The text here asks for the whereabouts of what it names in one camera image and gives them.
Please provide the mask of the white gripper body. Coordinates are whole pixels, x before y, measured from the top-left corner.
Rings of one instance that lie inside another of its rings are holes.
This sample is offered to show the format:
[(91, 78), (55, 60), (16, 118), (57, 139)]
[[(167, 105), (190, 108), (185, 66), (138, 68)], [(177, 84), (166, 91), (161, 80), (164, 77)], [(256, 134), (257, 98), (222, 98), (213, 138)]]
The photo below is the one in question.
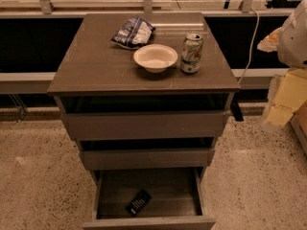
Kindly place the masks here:
[(268, 34), (264, 39), (262, 39), (258, 43), (257, 49), (266, 53), (276, 52), (279, 42), (280, 32), (281, 32), (281, 27), (272, 31), (270, 34)]

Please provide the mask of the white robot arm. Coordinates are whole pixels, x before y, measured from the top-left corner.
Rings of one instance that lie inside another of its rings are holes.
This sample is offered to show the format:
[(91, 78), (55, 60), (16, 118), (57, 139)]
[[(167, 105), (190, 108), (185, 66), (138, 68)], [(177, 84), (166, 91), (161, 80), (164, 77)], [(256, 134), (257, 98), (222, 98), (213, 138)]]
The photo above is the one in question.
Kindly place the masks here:
[(257, 45), (263, 52), (277, 52), (278, 60), (289, 67), (270, 83), (268, 103), (262, 114), (265, 131), (283, 128), (307, 101), (307, 0), (302, 0), (280, 28)]

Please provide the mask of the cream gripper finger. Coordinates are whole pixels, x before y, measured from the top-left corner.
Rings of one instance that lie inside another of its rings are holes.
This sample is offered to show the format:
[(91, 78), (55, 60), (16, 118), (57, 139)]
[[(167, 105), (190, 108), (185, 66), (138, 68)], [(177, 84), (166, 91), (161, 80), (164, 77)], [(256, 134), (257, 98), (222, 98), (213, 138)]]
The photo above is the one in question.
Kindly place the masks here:
[(306, 69), (290, 68), (284, 76), (275, 75), (270, 83), (261, 128), (268, 132), (282, 129), (306, 101)]

